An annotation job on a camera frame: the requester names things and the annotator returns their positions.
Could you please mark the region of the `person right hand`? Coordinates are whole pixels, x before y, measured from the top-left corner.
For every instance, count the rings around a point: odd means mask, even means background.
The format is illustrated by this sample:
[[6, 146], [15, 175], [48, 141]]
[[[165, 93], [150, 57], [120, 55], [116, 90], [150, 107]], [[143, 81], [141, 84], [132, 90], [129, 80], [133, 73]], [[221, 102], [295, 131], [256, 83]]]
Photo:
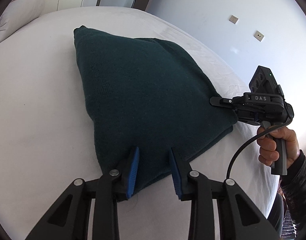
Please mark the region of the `person right hand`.
[[301, 153], [295, 131], [283, 127], [272, 131], [270, 135], [271, 138], [262, 136], [257, 140], [257, 144], [260, 146], [259, 161], [266, 166], [271, 166], [274, 161], [277, 161], [279, 152], [277, 151], [277, 144], [273, 138], [284, 139], [286, 141], [287, 153], [286, 166], [289, 168]]

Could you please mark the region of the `right forearm dark sleeve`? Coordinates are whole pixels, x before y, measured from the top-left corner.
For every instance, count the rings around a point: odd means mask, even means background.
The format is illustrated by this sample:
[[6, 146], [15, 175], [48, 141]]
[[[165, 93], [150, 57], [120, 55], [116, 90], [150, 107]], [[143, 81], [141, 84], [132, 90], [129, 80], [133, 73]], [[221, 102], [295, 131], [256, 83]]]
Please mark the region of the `right forearm dark sleeve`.
[[306, 157], [301, 151], [298, 158], [282, 176], [280, 187], [290, 210], [296, 233], [306, 225]]

